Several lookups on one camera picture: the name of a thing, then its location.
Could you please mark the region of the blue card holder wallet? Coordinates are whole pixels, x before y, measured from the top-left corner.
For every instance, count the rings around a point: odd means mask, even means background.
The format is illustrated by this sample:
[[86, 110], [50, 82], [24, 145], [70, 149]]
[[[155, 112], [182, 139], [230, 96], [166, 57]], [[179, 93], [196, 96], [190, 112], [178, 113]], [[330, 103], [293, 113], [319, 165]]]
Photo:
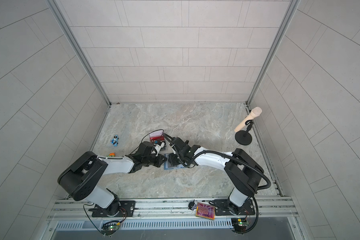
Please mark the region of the blue card holder wallet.
[[164, 156], [167, 158], [167, 161], [164, 163], [164, 170], [177, 170], [185, 168], [176, 154], [164, 154]]

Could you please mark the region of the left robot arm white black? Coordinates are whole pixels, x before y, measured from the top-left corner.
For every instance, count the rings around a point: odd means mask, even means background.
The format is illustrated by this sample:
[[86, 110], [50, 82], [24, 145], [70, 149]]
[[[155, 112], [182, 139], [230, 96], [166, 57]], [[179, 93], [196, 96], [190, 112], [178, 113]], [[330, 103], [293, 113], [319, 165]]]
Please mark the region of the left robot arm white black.
[[114, 217], [127, 215], [122, 210], [119, 197], [112, 191], [99, 186], [98, 182], [105, 175], [132, 174], [142, 167], [161, 167], [167, 158], [160, 154], [165, 143], [140, 143], [134, 154], [121, 158], [100, 157], [88, 151], [58, 177], [58, 184], [75, 201], [87, 200], [95, 207], [90, 209], [94, 217]]

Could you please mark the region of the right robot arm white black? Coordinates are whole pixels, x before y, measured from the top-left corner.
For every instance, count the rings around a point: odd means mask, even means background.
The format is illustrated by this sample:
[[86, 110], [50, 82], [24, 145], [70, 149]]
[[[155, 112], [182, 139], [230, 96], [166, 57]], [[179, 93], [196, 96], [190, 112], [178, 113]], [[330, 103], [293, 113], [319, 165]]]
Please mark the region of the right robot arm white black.
[[167, 134], [164, 137], [184, 167], [208, 166], [226, 172], [234, 189], [224, 206], [218, 204], [219, 209], [239, 215], [244, 211], [247, 200], [254, 199], [258, 190], [268, 189], [272, 185], [263, 168], [242, 149], [224, 153], [198, 145], [190, 147], [188, 141]]

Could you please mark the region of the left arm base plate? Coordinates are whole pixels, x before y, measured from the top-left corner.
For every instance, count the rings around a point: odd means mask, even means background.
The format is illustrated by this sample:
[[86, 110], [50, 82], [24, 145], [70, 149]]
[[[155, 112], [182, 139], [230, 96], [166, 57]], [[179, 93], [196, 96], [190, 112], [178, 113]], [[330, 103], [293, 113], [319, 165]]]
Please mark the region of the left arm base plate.
[[121, 218], [132, 217], [134, 214], [136, 201], [117, 201], [112, 203], [106, 209], [95, 205], [94, 208], [89, 209], [94, 218]]

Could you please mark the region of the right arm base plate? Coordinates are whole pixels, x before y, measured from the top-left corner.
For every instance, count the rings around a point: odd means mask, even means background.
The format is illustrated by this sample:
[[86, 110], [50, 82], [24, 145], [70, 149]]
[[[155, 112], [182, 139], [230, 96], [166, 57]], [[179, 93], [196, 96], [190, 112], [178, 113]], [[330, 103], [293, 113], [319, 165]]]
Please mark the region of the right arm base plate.
[[231, 203], [229, 199], [215, 199], [209, 201], [209, 204], [215, 206], [217, 216], [254, 216], [256, 214], [255, 205], [251, 199], [246, 200], [241, 207]]

